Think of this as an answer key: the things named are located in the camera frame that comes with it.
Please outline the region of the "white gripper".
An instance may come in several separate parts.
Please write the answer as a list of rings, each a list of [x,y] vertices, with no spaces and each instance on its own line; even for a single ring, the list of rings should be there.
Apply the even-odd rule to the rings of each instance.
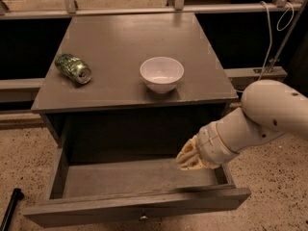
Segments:
[[[238,153],[223,143],[217,124],[211,122],[185,143],[176,157],[176,163],[181,170],[215,169],[237,156]]]

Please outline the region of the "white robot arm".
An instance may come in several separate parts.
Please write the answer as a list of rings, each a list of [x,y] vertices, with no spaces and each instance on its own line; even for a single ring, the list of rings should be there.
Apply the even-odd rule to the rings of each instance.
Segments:
[[[308,98],[273,80],[245,88],[242,106],[200,128],[176,157],[181,170],[217,168],[250,146],[269,143],[289,133],[308,139]]]

